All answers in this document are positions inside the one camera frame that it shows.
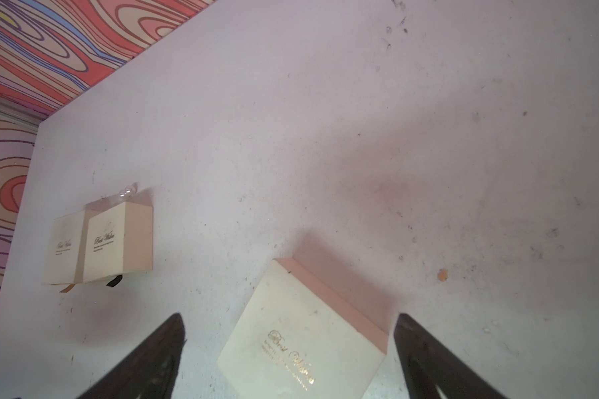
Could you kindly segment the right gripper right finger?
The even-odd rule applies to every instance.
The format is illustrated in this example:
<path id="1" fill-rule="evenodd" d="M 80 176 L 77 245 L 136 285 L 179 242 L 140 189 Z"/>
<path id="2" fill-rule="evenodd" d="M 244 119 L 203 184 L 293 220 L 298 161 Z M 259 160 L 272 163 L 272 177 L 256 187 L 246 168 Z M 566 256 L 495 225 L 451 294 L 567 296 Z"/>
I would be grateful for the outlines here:
<path id="1" fill-rule="evenodd" d="M 399 314 L 394 342 L 411 398 L 505 398 L 409 314 Z"/>

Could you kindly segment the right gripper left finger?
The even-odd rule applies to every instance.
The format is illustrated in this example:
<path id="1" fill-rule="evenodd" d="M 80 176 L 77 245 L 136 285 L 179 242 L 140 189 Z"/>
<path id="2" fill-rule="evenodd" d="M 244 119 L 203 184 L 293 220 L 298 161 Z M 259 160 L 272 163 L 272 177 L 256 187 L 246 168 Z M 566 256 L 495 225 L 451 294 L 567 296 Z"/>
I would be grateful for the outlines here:
<path id="1" fill-rule="evenodd" d="M 185 343 L 181 314 L 173 314 L 79 398 L 171 398 Z"/>

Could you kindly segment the small cream jewelry box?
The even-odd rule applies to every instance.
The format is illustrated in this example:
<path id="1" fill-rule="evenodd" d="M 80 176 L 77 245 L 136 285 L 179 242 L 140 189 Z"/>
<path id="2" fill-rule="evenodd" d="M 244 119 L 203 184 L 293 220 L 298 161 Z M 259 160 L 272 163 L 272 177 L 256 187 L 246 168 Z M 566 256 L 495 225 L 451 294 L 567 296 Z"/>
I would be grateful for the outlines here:
<path id="1" fill-rule="evenodd" d="M 83 283 L 153 270 L 153 208 L 123 202 L 88 221 Z"/>

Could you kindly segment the cream drawer jewelry box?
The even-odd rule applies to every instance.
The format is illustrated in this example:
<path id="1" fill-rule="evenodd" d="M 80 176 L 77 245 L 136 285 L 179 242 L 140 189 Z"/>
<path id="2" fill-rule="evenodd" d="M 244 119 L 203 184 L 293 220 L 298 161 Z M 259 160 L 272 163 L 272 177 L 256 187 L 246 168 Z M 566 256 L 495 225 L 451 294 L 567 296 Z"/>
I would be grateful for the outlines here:
<path id="1" fill-rule="evenodd" d="M 84 264 L 90 219 L 100 212 L 85 209 L 53 221 L 43 284 L 61 287 L 61 294 L 70 292 L 84 279 Z"/>

